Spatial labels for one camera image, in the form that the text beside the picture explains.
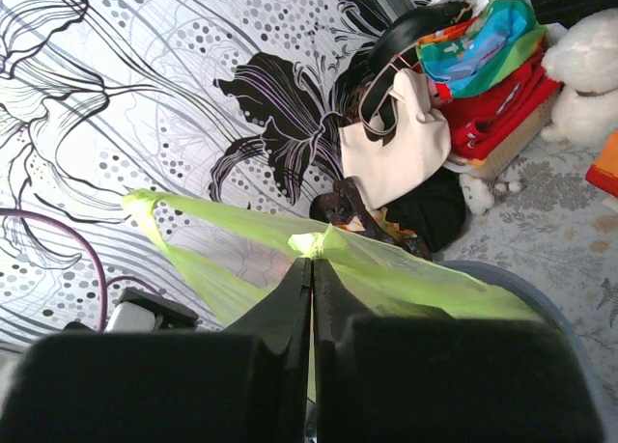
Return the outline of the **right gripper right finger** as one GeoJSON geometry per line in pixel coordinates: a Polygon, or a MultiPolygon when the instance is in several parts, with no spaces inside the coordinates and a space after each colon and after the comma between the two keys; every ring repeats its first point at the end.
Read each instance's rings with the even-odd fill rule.
{"type": "Polygon", "coordinates": [[[549,322],[385,318],[325,277],[315,301],[322,442],[605,442],[576,352],[549,322]]]}

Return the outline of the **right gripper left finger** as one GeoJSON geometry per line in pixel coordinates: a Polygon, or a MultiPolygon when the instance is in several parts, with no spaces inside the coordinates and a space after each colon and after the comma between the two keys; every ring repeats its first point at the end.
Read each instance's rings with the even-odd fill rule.
{"type": "Polygon", "coordinates": [[[1,414],[5,442],[300,442],[312,265],[219,332],[67,331],[31,346],[1,414]]]}

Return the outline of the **green trash bag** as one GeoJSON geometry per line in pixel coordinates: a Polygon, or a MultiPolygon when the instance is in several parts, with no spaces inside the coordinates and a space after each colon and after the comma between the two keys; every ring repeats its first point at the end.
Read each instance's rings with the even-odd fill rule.
{"type": "Polygon", "coordinates": [[[323,222],[151,190],[125,195],[124,210],[225,327],[274,290],[254,287],[204,255],[170,243],[155,222],[155,208],[161,203],[307,264],[315,301],[333,301],[335,290],[326,287],[324,278],[334,277],[345,296],[378,317],[549,323],[526,292],[504,282],[449,269],[323,222]]]}

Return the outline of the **blue trash bin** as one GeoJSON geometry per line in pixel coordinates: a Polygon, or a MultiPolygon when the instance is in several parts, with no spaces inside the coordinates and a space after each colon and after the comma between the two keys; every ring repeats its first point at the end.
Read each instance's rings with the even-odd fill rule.
{"type": "Polygon", "coordinates": [[[515,273],[489,263],[474,261],[444,261],[440,265],[464,272],[488,284],[498,285],[512,292],[532,307],[545,320],[559,326],[568,337],[574,348],[580,366],[588,383],[588,388],[594,397],[598,410],[604,418],[616,415],[617,407],[612,403],[609,394],[596,375],[593,363],[585,349],[583,342],[578,338],[573,326],[561,313],[558,307],[540,290],[522,279],[515,273]]]}

